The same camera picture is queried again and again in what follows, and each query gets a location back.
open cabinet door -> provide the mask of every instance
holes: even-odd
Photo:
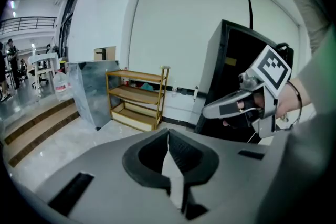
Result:
[[[266,45],[270,45],[292,67],[293,50],[279,46],[263,35],[222,20],[211,37],[189,125],[195,133],[226,140],[247,142],[253,128],[224,127],[223,120],[206,119],[203,106],[239,89],[238,75],[245,72]]]

white table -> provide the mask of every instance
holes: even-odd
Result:
[[[50,61],[50,68],[46,69],[38,69],[38,63],[42,61]],[[30,65],[34,65],[34,70],[35,70],[35,86],[36,86],[36,93],[39,95],[38,88],[41,87],[39,83],[39,75],[42,73],[51,73],[51,78],[54,77],[55,75],[55,68],[56,70],[60,69],[60,64],[58,60],[58,55],[57,53],[51,53],[51,54],[38,54],[38,55],[33,55],[29,56],[28,58],[28,63]]]

shelf board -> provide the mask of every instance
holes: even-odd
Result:
[[[117,88],[110,89],[109,93],[121,99],[145,104],[158,104],[159,93],[154,91],[148,91],[136,87],[121,85]]]
[[[140,114],[140,113],[136,113],[132,110],[128,110],[128,109],[123,109],[122,111],[119,112],[119,114],[126,116],[128,118],[134,119],[136,121],[140,121],[149,125],[155,125],[155,118],[144,115],[144,114]]]
[[[144,81],[161,82],[160,75],[141,73],[141,72],[135,72],[135,71],[129,71],[129,70],[117,70],[117,71],[112,71],[112,72],[106,72],[106,75],[130,78],[130,79],[139,79],[139,80],[144,80]]]

bracelet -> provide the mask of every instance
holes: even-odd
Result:
[[[293,83],[291,83],[290,81],[287,81],[286,84],[290,85],[292,87],[292,89],[294,90],[295,94],[296,94],[296,97],[298,98],[298,101],[299,101],[299,104],[300,104],[300,112],[299,112],[299,115],[297,117],[297,119],[291,124],[291,126],[289,128],[292,128],[293,125],[295,123],[299,123],[300,121],[300,118],[301,118],[301,113],[302,113],[302,98],[301,98],[301,95],[300,95],[300,92],[298,91],[298,89],[293,85]]]

white backdrop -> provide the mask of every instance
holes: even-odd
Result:
[[[168,84],[199,85],[207,44],[220,20],[249,26],[248,0],[139,0],[132,29],[129,69],[160,73]]]
[[[299,27],[272,0],[251,0],[253,30],[276,43],[288,43],[294,50],[292,78],[298,72]]]

